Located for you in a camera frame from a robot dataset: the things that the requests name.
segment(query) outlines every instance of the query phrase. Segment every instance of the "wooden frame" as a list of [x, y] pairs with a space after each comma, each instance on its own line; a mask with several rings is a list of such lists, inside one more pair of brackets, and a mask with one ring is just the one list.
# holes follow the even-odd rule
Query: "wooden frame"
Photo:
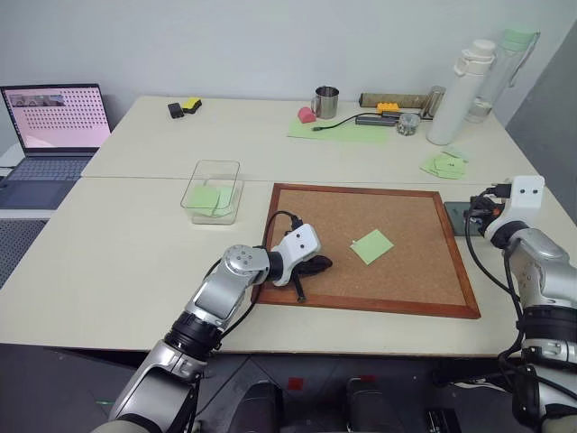
[[[278, 210], [280, 194], [283, 190], [295, 191], [318, 191], [318, 192], [341, 192], [353, 194], [372, 194], [388, 196], [407, 196], [431, 198], [435, 203], [436, 214], [443, 231], [444, 240], [449, 250], [451, 261], [453, 263], [456, 277], [463, 293], [464, 303], [456, 305], [452, 303], [428, 303], [415, 302], [407, 300], [393, 299], [374, 299], [360, 298], [351, 296], [328, 296], [321, 294], [307, 294], [307, 302], [298, 304], [294, 290], [268, 290], [273, 288], [270, 283], [264, 283], [260, 287], [260, 303], [278, 304], [278, 305], [299, 305], [304, 307], [322, 307], [334, 309], [360, 309], [369, 311], [385, 311], [406, 314], [420, 314], [427, 316], [442, 316], [454, 318], [479, 318], [481, 313], [472, 291], [467, 271], [463, 265], [463, 260], [454, 240], [453, 230], [443, 207], [443, 201], [437, 191], [420, 191], [420, 190], [400, 190], [400, 189], [366, 189], [366, 188], [345, 188], [345, 187], [326, 187], [316, 185], [291, 185], [275, 184], [272, 197], [270, 200], [269, 218]], [[266, 239], [267, 247], [273, 239], [274, 223], [270, 227], [268, 238]], [[303, 280], [305, 291], [307, 291], [307, 280]]]

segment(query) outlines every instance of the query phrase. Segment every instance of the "green mat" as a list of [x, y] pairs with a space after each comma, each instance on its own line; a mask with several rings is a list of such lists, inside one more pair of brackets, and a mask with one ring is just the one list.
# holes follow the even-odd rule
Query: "green mat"
[[385, 143], [387, 141], [387, 127], [374, 126], [370, 124], [355, 124], [350, 120], [333, 129], [324, 131], [311, 131], [313, 126], [330, 126], [338, 124], [341, 119], [317, 120], [310, 124], [301, 124], [295, 119], [290, 124], [288, 137], [310, 138], [314, 140], [333, 140], [337, 142], [363, 142], [363, 143]]

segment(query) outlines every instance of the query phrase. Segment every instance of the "bottle cap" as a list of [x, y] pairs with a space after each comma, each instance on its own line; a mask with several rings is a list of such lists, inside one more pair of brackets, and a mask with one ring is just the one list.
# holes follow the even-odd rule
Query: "bottle cap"
[[509, 51], [525, 51], [534, 37], [535, 32], [527, 33], [507, 29], [503, 33], [503, 37], [499, 41], [499, 45], [505, 50]]
[[487, 39], [475, 39], [468, 50], [463, 50], [463, 54], [468, 60], [490, 61], [495, 51], [495, 42]]

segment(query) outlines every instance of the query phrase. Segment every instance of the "black phone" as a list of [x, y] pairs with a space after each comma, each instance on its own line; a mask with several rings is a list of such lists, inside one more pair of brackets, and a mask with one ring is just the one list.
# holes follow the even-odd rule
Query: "black phone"
[[[468, 201], [445, 201], [444, 210], [449, 216], [453, 234], [455, 236], [465, 236], [465, 217], [464, 213], [469, 210], [471, 203]], [[469, 225], [471, 236], [481, 236], [479, 228], [481, 224], [471, 221]]]

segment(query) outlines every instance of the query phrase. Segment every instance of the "clear plastic container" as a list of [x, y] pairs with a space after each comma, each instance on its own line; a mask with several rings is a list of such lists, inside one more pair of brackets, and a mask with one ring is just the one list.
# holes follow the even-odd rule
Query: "clear plastic container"
[[397, 132], [401, 135], [413, 135], [417, 131], [421, 118], [414, 113], [403, 113], [398, 117]]
[[506, 30], [497, 46], [495, 61], [491, 66], [489, 77], [473, 101], [466, 119], [478, 124], [483, 122], [501, 93], [507, 86], [515, 85], [515, 78], [531, 51], [535, 48], [539, 32], [525, 33]]
[[230, 225], [243, 193], [238, 180], [241, 164], [237, 161], [197, 162], [180, 206], [194, 224]]

